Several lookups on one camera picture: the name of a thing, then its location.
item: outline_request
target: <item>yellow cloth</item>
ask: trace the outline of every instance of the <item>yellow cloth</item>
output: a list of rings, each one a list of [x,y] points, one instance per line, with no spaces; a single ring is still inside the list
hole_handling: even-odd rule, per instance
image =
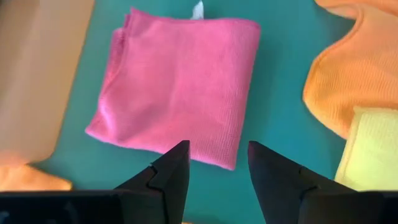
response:
[[[70,190],[72,183],[28,165],[1,166],[0,192],[24,190]]]
[[[354,106],[398,110],[398,0],[316,0],[356,19],[312,63],[303,100],[326,127],[348,137]]]
[[[355,190],[398,190],[398,111],[355,108],[335,180]]]

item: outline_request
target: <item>table surface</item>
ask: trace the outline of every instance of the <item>table surface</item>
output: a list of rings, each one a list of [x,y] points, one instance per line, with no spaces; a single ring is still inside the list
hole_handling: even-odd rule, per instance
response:
[[[97,0],[53,156],[37,167],[73,181],[76,189],[112,189],[159,157],[122,149],[85,134],[104,77],[112,31],[134,6],[158,16],[189,18],[196,0]],[[259,141],[333,178],[345,141],[319,123],[302,101],[312,60],[354,22],[313,0],[204,0],[205,17],[241,17],[262,27],[236,170],[192,162],[185,220],[264,223],[251,185],[247,144]]]

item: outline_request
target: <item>peach cloth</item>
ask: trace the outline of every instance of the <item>peach cloth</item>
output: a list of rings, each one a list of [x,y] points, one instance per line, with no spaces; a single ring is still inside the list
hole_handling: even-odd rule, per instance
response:
[[[26,190],[70,190],[72,183],[31,166],[1,166],[0,192]]]
[[[159,153],[190,140],[192,159],[233,170],[259,37],[260,27],[244,19],[178,20],[132,9],[114,31],[86,132]]]
[[[314,60],[303,100],[320,122],[347,138],[354,106],[398,109],[398,1],[317,3],[356,23]]]

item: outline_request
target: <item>folded cloth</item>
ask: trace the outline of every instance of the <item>folded cloth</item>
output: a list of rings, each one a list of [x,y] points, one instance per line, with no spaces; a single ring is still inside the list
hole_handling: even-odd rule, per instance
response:
[[[335,180],[355,190],[398,190],[398,111],[356,108]]]
[[[28,165],[0,167],[0,192],[71,188],[70,181],[46,174]]]
[[[113,34],[98,110],[86,132],[233,170],[260,27],[244,19],[178,20],[132,9]]]
[[[398,109],[398,1],[316,2],[356,19],[349,34],[314,60],[303,93],[312,114],[347,138],[354,106]]]

